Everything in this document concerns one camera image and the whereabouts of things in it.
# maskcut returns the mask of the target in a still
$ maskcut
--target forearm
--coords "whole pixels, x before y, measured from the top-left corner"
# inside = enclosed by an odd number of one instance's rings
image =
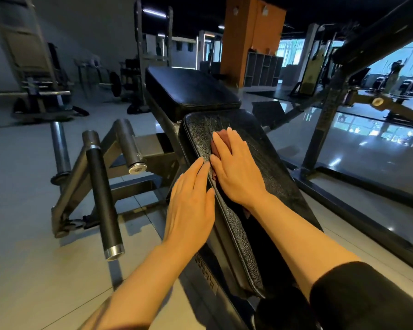
[[[312,285],[325,273],[359,260],[272,194],[260,197],[249,210],[279,249],[307,298]]]
[[[148,327],[190,259],[190,255],[176,245],[155,247],[82,329]]]

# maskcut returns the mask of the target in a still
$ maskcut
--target right hand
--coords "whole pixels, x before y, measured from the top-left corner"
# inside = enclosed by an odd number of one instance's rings
[[[209,161],[216,172],[221,188],[229,199],[251,210],[255,200],[266,193],[265,182],[246,141],[243,141],[231,127],[228,127],[226,132],[231,151],[221,137],[213,132],[213,141],[220,159],[211,155]]]

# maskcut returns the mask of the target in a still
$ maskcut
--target left hand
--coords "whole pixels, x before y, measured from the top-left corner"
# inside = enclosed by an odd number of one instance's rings
[[[163,241],[190,259],[207,242],[215,221],[215,192],[207,192],[208,172],[209,162],[198,158],[171,191]]]

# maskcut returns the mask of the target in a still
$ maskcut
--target weight plate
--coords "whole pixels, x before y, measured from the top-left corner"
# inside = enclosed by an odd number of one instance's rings
[[[119,76],[114,72],[110,72],[110,83],[112,84],[112,93],[115,97],[121,96],[121,79]]]

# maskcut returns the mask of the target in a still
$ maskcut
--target black sleeve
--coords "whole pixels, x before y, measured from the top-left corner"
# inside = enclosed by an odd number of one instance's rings
[[[362,262],[322,276],[310,305],[324,330],[413,329],[413,298]]]

